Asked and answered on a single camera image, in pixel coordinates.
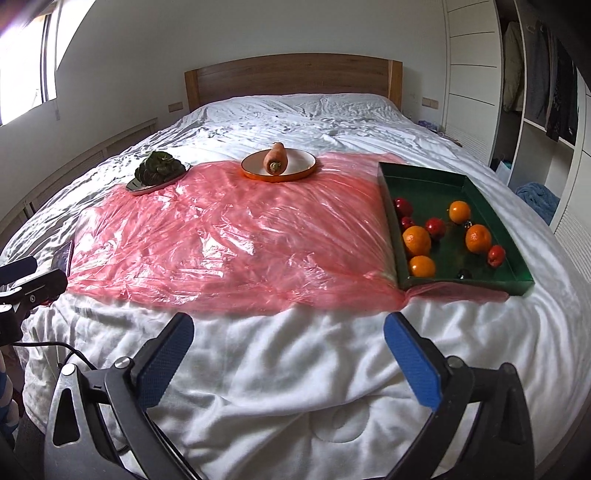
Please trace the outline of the large textured orange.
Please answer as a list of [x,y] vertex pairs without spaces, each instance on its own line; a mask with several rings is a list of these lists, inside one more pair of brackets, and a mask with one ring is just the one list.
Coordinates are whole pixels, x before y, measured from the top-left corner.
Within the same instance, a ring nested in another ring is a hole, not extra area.
[[402,234],[407,252],[412,256],[428,256],[431,252],[431,236],[421,226],[408,227]]

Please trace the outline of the red apple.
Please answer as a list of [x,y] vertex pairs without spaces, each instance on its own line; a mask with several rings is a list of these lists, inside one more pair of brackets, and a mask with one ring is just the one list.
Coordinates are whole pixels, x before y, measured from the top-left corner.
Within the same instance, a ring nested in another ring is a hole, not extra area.
[[425,223],[425,229],[435,240],[441,240],[447,231],[446,223],[441,218],[430,218]]

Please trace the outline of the dark red plum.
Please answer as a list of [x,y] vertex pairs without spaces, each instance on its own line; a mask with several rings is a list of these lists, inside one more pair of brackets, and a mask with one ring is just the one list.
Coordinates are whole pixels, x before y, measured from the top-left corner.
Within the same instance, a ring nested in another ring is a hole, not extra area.
[[410,216],[405,216],[405,217],[401,218],[402,231],[406,231],[408,228],[415,226],[415,224],[416,223],[415,223],[414,219]]

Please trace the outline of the small orange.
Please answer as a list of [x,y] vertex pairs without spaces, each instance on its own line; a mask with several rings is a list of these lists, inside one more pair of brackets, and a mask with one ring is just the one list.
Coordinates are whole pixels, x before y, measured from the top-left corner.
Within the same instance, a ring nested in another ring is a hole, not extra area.
[[463,225],[472,218],[472,210],[470,205],[461,200],[452,202],[448,209],[450,220],[458,225]]

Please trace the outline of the white bed sheet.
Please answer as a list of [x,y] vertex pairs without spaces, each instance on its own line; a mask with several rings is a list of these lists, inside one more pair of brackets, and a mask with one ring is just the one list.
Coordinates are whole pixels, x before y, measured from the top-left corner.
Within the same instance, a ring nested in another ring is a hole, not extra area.
[[[534,279],[502,303],[412,299],[401,311],[447,355],[519,372],[535,459],[564,439],[590,392],[590,285],[544,221],[459,147],[370,94],[235,98],[198,109],[74,180],[8,241],[3,262],[41,269],[74,242],[80,215],[134,178],[153,151],[192,167],[235,161],[274,143],[311,153],[393,154],[399,164],[465,174],[490,202]],[[44,427],[65,358],[97,366],[135,353],[179,308],[102,302],[67,291],[23,325],[23,400]],[[384,341],[390,312],[294,306],[273,315],[199,314],[195,336],[152,417],[211,479],[362,479],[386,474],[428,417]]]

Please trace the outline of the striped plate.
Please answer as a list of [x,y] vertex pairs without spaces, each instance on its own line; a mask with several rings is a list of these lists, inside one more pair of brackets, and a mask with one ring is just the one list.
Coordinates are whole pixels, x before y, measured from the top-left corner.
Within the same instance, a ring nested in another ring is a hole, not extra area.
[[126,184],[125,189],[127,192],[129,192],[133,196],[141,196],[144,194],[149,194],[154,191],[158,191],[160,189],[163,189],[163,188],[179,181],[180,179],[182,179],[183,177],[185,177],[187,175],[187,173],[190,171],[191,168],[192,168],[191,165],[185,165],[183,172],[178,173],[177,175],[169,178],[168,180],[166,180],[158,185],[144,185],[136,178],[133,178],[132,180],[130,180]]

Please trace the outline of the green tray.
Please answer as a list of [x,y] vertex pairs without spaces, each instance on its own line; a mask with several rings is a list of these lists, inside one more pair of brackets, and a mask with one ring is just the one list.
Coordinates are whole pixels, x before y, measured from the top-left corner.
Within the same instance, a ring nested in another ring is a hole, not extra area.
[[[389,224],[394,272],[399,288],[408,291],[418,286],[450,283],[454,286],[482,287],[511,296],[522,296],[534,285],[532,274],[504,223],[467,176],[382,162],[379,164],[378,180]],[[437,266],[437,273],[433,278],[416,278],[409,271],[411,255],[403,242],[401,218],[394,210],[394,200],[398,197],[412,203],[412,218],[416,225],[424,227],[430,218],[441,218],[446,223],[446,235],[441,240],[432,242],[430,257]],[[500,268],[491,268],[486,255],[473,254],[467,249],[467,231],[463,225],[455,224],[449,218],[449,206],[456,200],[467,202],[472,210],[473,225],[486,226],[492,235],[492,244],[501,245],[506,250],[506,260]],[[459,280],[457,273],[460,269],[468,269],[473,278]]]

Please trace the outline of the pink plastic sheet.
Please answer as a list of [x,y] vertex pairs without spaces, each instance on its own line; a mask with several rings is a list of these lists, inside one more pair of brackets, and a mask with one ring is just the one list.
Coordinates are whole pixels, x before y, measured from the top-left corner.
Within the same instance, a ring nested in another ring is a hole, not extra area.
[[381,163],[400,158],[328,153],[311,176],[283,183],[252,180],[238,162],[217,161],[141,196],[116,186],[79,217],[68,289],[199,314],[506,301],[504,292],[444,281],[398,287]]

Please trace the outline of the dark green leafy vegetable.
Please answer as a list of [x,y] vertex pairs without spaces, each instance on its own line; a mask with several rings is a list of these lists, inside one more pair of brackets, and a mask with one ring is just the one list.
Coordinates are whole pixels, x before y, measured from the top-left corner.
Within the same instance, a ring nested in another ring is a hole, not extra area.
[[144,186],[157,186],[173,180],[186,172],[186,167],[171,154],[153,151],[140,162],[134,178]]

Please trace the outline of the blue towel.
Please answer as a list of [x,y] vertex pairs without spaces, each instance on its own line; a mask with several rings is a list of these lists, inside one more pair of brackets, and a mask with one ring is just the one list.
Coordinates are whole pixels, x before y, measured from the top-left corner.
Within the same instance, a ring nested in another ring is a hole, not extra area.
[[515,191],[516,195],[531,207],[547,225],[550,225],[558,208],[560,199],[545,185],[528,182]]

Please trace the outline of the orange rimmed white bowl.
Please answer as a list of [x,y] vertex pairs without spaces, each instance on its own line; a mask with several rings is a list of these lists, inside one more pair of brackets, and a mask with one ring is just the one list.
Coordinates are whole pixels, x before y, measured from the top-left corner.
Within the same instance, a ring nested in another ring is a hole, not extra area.
[[277,183],[304,179],[313,174],[318,167],[318,160],[311,153],[300,149],[287,148],[287,169],[280,175],[270,175],[263,168],[263,159],[269,152],[270,149],[260,150],[243,158],[240,163],[242,174],[252,180]]

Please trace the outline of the orange carrot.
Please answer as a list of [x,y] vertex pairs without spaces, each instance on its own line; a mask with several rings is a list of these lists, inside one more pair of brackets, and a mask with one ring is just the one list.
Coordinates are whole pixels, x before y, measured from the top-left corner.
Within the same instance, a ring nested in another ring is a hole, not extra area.
[[287,169],[287,150],[283,143],[276,142],[263,158],[263,169],[271,176],[279,176]]

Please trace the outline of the white wardrobe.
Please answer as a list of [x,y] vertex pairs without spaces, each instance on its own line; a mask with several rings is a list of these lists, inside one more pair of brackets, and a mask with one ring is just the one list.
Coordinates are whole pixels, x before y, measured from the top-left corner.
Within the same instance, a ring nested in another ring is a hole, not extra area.
[[590,86],[528,1],[446,1],[444,129],[511,190],[558,199],[548,225],[590,276]]

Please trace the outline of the wooden headboard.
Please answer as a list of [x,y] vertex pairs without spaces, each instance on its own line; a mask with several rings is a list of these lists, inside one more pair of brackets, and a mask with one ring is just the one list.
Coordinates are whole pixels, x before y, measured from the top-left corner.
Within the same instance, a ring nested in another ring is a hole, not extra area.
[[403,80],[400,61],[336,53],[264,55],[184,73],[190,111],[232,97],[339,93],[381,95],[401,108]]

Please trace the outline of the hanging clothes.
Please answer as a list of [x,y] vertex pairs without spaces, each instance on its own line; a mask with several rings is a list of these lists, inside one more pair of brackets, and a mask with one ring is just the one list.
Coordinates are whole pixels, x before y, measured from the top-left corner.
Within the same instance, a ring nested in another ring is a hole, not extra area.
[[504,37],[502,108],[523,111],[546,135],[573,144],[578,127],[576,67],[558,37],[543,23],[508,24]]

